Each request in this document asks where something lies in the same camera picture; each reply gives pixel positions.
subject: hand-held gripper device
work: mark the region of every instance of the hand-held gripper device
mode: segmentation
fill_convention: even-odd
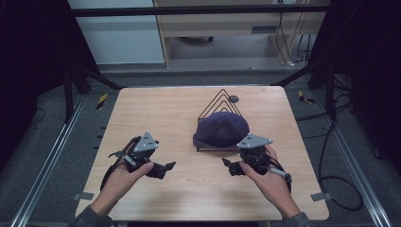
[[[283,176],[287,182],[288,190],[291,191],[291,175],[286,173],[277,160],[270,157],[266,152],[265,145],[271,144],[268,138],[248,134],[236,146],[240,148],[239,156],[243,162],[248,164],[255,172],[265,175],[269,170]],[[245,175],[239,162],[232,163],[225,158],[221,158],[224,165],[228,167],[232,176]]]
[[[125,165],[129,172],[133,172],[144,164],[150,162],[150,156],[158,147],[159,142],[155,141],[147,131],[145,132],[144,136],[137,136],[131,139],[123,150],[109,155],[109,157],[115,155],[118,158],[107,170],[100,186],[100,190],[103,188],[104,184],[107,182],[107,179],[109,179],[109,176],[113,173],[117,166]],[[120,163],[121,158],[124,158],[125,162]],[[147,174],[147,176],[150,178],[163,179],[166,172],[171,170],[175,164],[175,162],[172,162],[162,166],[154,163],[153,169]]]

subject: yellow tape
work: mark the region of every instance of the yellow tape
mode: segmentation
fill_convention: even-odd
[[[298,99],[299,99],[300,101],[304,101],[304,102],[307,102],[307,103],[310,103],[310,104],[315,103],[315,100],[314,100],[314,99],[307,99],[307,98],[305,98],[305,97],[304,97],[304,93],[301,92],[301,91],[298,91]]]
[[[96,106],[97,110],[101,110],[101,108],[104,105],[104,102],[106,101],[106,98],[107,98],[107,94],[103,94],[100,96],[100,100],[98,101],[97,106]]]

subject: finger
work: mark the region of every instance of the finger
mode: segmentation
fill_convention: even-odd
[[[130,146],[127,148],[127,150],[132,149],[133,148],[133,144],[135,144],[135,143],[130,144]]]
[[[138,181],[153,169],[154,163],[148,162],[131,173],[131,178]]]
[[[124,168],[125,168],[125,165],[123,165],[123,163],[125,163],[126,161],[125,161],[125,158],[124,157],[121,157],[121,159],[118,161],[118,166],[123,166]]]
[[[244,162],[239,162],[239,165],[241,166],[244,173],[254,182],[257,181],[258,178],[260,178],[260,175],[257,172],[255,172],[253,168],[251,168],[248,164]]]
[[[265,145],[266,151],[268,152],[269,156],[275,160],[277,160],[277,153],[276,151],[270,146]]]

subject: navy baseball cap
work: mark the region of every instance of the navy baseball cap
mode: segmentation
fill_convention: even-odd
[[[249,132],[248,123],[241,115],[217,112],[199,122],[193,143],[197,148],[236,148]]]

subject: small black object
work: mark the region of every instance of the small black object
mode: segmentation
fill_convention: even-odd
[[[239,101],[239,97],[238,96],[230,96],[230,101],[233,103],[237,103]]]

